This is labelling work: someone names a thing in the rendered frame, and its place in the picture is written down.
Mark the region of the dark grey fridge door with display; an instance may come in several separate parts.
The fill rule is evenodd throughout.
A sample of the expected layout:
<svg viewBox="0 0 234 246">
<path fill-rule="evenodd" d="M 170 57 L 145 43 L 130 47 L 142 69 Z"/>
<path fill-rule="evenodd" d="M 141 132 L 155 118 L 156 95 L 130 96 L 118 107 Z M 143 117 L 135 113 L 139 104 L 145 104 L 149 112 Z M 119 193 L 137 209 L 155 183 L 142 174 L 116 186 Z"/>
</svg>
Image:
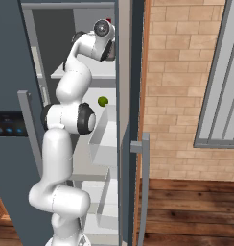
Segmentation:
<svg viewBox="0 0 234 246">
<path fill-rule="evenodd" d="M 0 111 L 21 110 L 19 90 L 30 93 L 35 132 L 41 140 L 42 100 L 21 4 L 0 0 Z M 28 200 L 40 172 L 28 138 L 0 136 L 0 196 L 23 246 L 45 246 L 53 235 L 51 214 L 33 208 Z"/>
</svg>

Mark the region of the clear fridge door bin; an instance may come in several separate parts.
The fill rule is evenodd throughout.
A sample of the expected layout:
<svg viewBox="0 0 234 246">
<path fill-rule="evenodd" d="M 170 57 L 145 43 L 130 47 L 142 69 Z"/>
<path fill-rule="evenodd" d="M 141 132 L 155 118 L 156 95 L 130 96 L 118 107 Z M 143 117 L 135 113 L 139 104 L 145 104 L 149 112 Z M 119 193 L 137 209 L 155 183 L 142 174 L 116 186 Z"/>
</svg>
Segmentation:
<svg viewBox="0 0 234 246">
<path fill-rule="evenodd" d="M 115 167 L 117 165 L 116 107 L 107 105 L 89 140 L 92 163 Z"/>
<path fill-rule="evenodd" d="M 111 230 L 118 229 L 118 179 L 116 167 L 111 167 L 107 170 L 96 217 L 100 227 Z"/>
</svg>

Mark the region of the dark grey fridge door with bins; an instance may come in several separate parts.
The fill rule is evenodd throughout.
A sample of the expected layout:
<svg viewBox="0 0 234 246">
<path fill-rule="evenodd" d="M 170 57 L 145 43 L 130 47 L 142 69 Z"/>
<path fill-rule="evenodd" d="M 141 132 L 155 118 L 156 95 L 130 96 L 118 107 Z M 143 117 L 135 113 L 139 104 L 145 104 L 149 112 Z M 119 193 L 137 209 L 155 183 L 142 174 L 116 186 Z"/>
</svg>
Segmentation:
<svg viewBox="0 0 234 246">
<path fill-rule="evenodd" d="M 116 0 L 119 245 L 134 246 L 144 0 Z"/>
</svg>

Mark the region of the white fridge shelf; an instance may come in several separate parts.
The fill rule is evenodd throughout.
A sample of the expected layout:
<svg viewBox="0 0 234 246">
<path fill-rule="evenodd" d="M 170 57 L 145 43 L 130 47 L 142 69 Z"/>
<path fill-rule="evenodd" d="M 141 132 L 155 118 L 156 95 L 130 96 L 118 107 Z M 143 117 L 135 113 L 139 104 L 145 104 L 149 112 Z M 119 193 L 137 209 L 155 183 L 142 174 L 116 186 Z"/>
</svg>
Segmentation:
<svg viewBox="0 0 234 246">
<path fill-rule="evenodd" d="M 116 87 L 115 61 L 95 61 L 85 56 L 78 56 L 77 68 L 84 71 L 85 67 L 92 75 L 91 87 Z"/>
<path fill-rule="evenodd" d="M 114 105 L 116 107 L 116 89 L 115 88 L 90 88 L 83 101 L 88 103 L 89 106 L 96 114 L 96 125 L 97 127 L 99 119 L 105 109 L 98 104 L 98 98 L 104 96 L 108 99 L 107 105 Z M 94 130 L 89 135 L 80 135 L 74 152 L 74 171 L 72 178 L 80 181 L 98 181 L 103 180 L 107 173 L 107 167 L 104 165 L 95 165 L 92 163 L 90 155 L 89 140 L 94 133 Z"/>
</svg>

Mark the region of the grey framed window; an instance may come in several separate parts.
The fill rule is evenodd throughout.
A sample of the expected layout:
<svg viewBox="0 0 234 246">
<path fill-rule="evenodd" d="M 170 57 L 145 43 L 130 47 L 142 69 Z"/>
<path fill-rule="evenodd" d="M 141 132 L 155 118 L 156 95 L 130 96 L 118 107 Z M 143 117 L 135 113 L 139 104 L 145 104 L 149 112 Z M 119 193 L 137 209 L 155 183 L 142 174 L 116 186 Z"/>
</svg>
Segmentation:
<svg viewBox="0 0 234 246">
<path fill-rule="evenodd" d="M 234 149 L 234 0 L 225 0 L 194 147 Z"/>
</svg>

